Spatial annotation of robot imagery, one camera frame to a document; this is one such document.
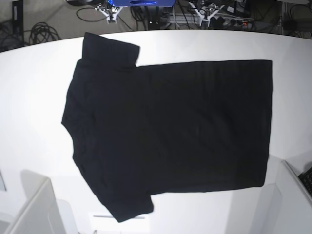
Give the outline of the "blue box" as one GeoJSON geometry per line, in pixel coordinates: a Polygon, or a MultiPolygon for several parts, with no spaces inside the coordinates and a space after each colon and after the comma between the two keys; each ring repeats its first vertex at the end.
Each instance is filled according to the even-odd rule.
{"type": "Polygon", "coordinates": [[[113,6],[130,7],[130,6],[158,6],[171,7],[176,0],[110,0],[113,6]]]}

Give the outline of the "white power strip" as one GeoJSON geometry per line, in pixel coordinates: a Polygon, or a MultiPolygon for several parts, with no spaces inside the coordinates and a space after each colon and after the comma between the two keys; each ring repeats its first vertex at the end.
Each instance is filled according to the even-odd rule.
{"type": "Polygon", "coordinates": [[[190,13],[186,13],[185,15],[182,13],[176,13],[175,16],[170,15],[167,21],[176,24],[177,27],[178,25],[182,27],[192,24],[201,29],[248,29],[254,23],[254,19],[252,18],[240,18],[227,14],[216,14],[205,18],[204,16],[190,13]]]}

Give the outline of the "black T-shirt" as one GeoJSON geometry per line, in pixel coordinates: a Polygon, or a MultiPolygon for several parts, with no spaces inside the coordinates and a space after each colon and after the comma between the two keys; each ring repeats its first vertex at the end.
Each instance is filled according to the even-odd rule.
{"type": "Polygon", "coordinates": [[[137,45],[86,33],[62,125],[73,160],[117,222],[152,195],[264,185],[270,60],[136,65],[137,45]]]}

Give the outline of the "white partition panel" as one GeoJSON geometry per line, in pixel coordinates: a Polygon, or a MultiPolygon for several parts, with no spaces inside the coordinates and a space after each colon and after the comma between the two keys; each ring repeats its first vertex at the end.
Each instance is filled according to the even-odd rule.
{"type": "Polygon", "coordinates": [[[43,177],[30,187],[28,198],[14,218],[0,215],[2,234],[78,234],[70,206],[57,201],[52,182],[43,177]]]}
{"type": "Polygon", "coordinates": [[[312,198],[286,161],[274,184],[263,187],[254,217],[257,234],[310,234],[312,198]]]}

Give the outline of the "black keyboard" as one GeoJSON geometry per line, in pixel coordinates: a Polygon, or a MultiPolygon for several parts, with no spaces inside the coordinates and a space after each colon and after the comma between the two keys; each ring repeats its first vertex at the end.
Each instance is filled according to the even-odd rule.
{"type": "Polygon", "coordinates": [[[309,195],[312,196],[312,168],[309,168],[306,172],[300,174],[299,179],[309,195]]]}

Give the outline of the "white partition panel left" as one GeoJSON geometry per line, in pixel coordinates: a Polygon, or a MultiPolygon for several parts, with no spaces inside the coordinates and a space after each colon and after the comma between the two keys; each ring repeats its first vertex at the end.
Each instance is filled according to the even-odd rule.
{"type": "Polygon", "coordinates": [[[43,177],[30,187],[28,198],[14,218],[0,215],[2,234],[78,234],[70,206],[57,201],[52,182],[43,177]]]}

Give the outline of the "white partition panel right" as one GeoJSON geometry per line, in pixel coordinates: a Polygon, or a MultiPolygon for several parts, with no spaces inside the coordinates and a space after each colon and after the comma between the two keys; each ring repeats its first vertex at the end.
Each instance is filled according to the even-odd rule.
{"type": "Polygon", "coordinates": [[[257,234],[310,234],[312,198],[286,161],[274,184],[263,187],[254,217],[257,234]]]}

